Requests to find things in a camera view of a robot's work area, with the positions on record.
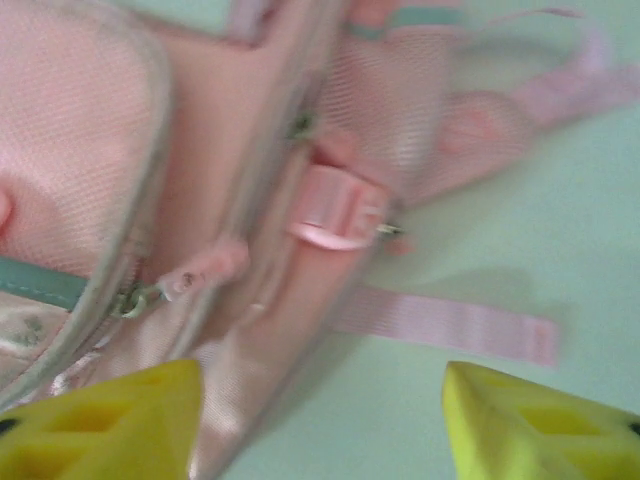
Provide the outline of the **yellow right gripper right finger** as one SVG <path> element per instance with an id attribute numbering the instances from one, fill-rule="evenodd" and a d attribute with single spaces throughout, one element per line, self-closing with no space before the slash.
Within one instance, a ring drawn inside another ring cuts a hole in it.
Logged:
<path id="1" fill-rule="evenodd" d="M 451 361 L 442 408 L 456 480 L 640 480 L 640 415 Z"/>

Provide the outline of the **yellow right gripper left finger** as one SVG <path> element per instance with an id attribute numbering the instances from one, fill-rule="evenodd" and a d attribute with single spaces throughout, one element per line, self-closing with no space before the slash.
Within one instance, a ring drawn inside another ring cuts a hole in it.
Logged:
<path id="1" fill-rule="evenodd" d="M 0 480 L 189 480 L 203 383 L 182 359 L 0 415 Z"/>

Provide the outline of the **pink backpack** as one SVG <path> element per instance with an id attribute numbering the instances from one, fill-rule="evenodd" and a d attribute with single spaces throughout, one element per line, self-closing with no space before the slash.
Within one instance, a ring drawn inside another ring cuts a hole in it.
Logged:
<path id="1" fill-rule="evenodd" d="M 171 361 L 217 480 L 327 330 L 550 366 L 543 318 L 361 287 L 405 208 L 640 101 L 585 31 L 452 89 L 463 0 L 0 0 L 0 415 Z"/>

